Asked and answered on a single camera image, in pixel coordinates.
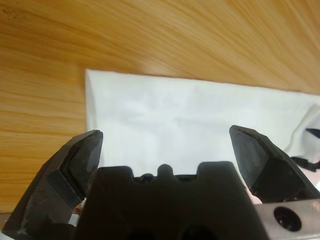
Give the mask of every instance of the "wood grain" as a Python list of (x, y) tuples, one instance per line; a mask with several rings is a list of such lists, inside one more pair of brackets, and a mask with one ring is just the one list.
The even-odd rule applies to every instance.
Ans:
[(0, 213), (85, 130), (85, 69), (320, 93), (318, 0), (0, 0)]

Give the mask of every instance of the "metal plate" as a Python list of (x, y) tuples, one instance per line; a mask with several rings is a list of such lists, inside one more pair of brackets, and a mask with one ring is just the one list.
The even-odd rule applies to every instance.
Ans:
[[(294, 211), (301, 220), (301, 229), (283, 228), (274, 216), (277, 207)], [(320, 240), (320, 199), (259, 204), (255, 209), (271, 240)]]

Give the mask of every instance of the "white cloth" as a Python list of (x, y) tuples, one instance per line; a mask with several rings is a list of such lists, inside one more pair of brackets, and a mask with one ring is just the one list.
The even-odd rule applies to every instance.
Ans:
[[(129, 166), (135, 176), (157, 175), (161, 164), (175, 175), (195, 174), (211, 161), (238, 169), (231, 125), (257, 130), (291, 157), (320, 156), (320, 144), (309, 152), (316, 138), (305, 132), (320, 127), (318, 95), (87, 70), (86, 106), (87, 129), (103, 132), (99, 166)], [(306, 138), (311, 143), (302, 144)], [(319, 173), (307, 173), (313, 184)]]
[(0, 230), (0, 240), (14, 240), (13, 238), (3, 234)]

